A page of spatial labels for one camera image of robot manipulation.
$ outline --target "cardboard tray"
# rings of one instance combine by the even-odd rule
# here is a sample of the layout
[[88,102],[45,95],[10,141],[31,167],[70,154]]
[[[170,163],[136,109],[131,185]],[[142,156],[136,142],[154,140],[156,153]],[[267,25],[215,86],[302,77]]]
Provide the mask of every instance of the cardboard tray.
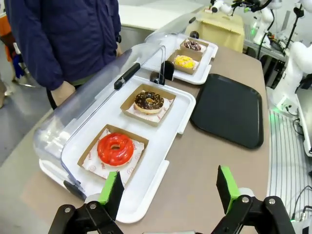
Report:
[[200,40],[196,40],[196,39],[194,39],[194,38],[186,38],[186,39],[180,44],[180,49],[181,49],[181,50],[192,51],[192,52],[194,52],[194,53],[200,54],[200,56],[203,56],[204,53],[206,52],[206,50],[205,50],[204,52],[201,52],[201,51],[195,51],[195,50],[186,48],[186,47],[184,46],[184,43],[185,43],[187,40],[195,41],[195,42],[197,42],[198,44],[205,46],[205,47],[206,47],[206,50],[207,50],[207,48],[208,48],[208,46],[209,46],[208,43],[203,42],[203,41],[200,41]]
[[193,75],[197,71],[199,64],[197,65],[196,69],[189,69],[189,68],[177,66],[177,65],[175,65],[175,58],[178,55],[185,55],[185,56],[191,57],[193,60],[195,60],[197,62],[200,62],[201,61],[201,53],[197,53],[194,50],[185,48],[184,50],[175,50],[174,53],[172,55],[170,55],[170,57],[167,59],[168,61],[170,61],[174,64],[175,69],[182,71],[182,72],[185,72],[187,74]]
[[118,127],[115,127],[113,125],[109,125],[109,124],[106,124],[105,127],[98,133],[98,135],[93,139],[93,141],[90,143],[90,145],[87,147],[87,149],[83,152],[82,156],[79,158],[78,162],[77,162],[77,165],[80,166],[81,168],[85,169],[82,165],[83,165],[83,162],[84,160],[86,159],[86,157],[88,156],[89,152],[91,151],[91,149],[93,148],[93,146],[96,144],[97,140],[101,137],[102,133],[105,131],[105,129],[108,129],[108,131],[110,131],[111,133],[121,133],[121,134],[125,134],[127,135],[130,139],[132,140],[136,140],[138,142],[142,142],[144,143],[144,149],[141,153],[141,157],[140,159],[138,160],[133,172],[131,173],[130,175],[130,178],[127,182],[127,184],[129,183],[129,181],[131,180],[132,178],[132,175],[135,173],[137,167],[139,167],[140,163],[141,163],[141,159],[144,157],[144,152],[145,152],[145,149],[147,148],[147,145],[148,145],[148,139],[145,139],[141,136],[138,136],[134,133],[130,133],[126,130],[123,130],[121,128],[118,128]]
[[166,99],[169,99],[169,100],[173,100],[173,102],[175,101],[176,95],[174,95],[172,93],[169,93],[169,92],[167,92],[165,90],[158,89],[158,88],[153,87],[153,86],[149,86],[147,84],[141,84],[139,87],[137,87],[136,90],[134,90],[134,92],[121,105],[120,108],[121,108],[122,112],[125,115],[130,116],[130,117],[135,118],[135,119],[138,119],[140,121],[143,121],[143,122],[145,122],[147,124],[150,124],[150,125],[152,125],[154,127],[157,127],[164,120],[166,115],[168,114],[169,110],[171,109],[171,107],[173,105],[173,102],[170,105],[169,109],[166,111],[165,115],[161,118],[161,120],[159,122],[153,122],[153,121],[150,121],[150,120],[147,120],[147,119],[140,118],[140,117],[138,117],[136,115],[133,115],[133,114],[129,113],[127,110],[133,105],[133,103],[134,103],[134,101],[136,99],[136,96],[139,93],[141,93],[143,90],[160,94],[163,98],[166,98]]

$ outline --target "donut hole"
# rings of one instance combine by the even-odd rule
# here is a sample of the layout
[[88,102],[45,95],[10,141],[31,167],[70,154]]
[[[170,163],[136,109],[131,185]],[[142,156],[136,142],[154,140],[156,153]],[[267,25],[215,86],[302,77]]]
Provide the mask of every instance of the donut hole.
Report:
[[146,101],[147,101],[148,103],[152,103],[154,100],[151,99],[151,98],[149,97],[149,98],[146,99]]
[[117,144],[112,145],[112,146],[111,146],[111,149],[112,149],[112,150],[119,150],[119,149],[120,149],[120,145],[117,145]]

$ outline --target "person's left hand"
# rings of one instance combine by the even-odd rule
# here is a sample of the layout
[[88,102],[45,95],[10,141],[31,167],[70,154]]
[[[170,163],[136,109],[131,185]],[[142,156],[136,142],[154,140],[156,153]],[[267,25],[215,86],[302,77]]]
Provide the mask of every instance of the person's left hand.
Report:
[[121,50],[120,44],[118,42],[117,42],[116,55],[117,55],[117,57],[122,55],[122,50]]

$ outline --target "black tray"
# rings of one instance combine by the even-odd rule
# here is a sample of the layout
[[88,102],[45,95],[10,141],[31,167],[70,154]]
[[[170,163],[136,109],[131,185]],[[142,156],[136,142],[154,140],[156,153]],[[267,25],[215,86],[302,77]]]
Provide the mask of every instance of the black tray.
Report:
[[209,74],[196,103],[191,116],[196,127],[249,149],[262,145],[262,98],[255,89]]

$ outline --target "donut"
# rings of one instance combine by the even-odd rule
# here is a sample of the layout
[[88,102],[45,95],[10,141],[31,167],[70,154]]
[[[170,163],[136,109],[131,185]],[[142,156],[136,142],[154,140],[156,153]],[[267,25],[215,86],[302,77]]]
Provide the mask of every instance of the donut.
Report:
[[145,114],[157,114],[163,105],[164,98],[150,91],[139,93],[135,99],[135,108]]
[[184,43],[184,46],[195,51],[201,51],[201,46],[196,41],[189,40]]
[[192,58],[187,57],[185,55],[178,55],[175,58],[175,65],[184,67],[184,68],[189,68],[189,69],[193,69],[195,66],[195,62]]
[[134,152],[132,140],[121,133],[110,133],[97,145],[98,157],[107,165],[117,167],[130,161]]

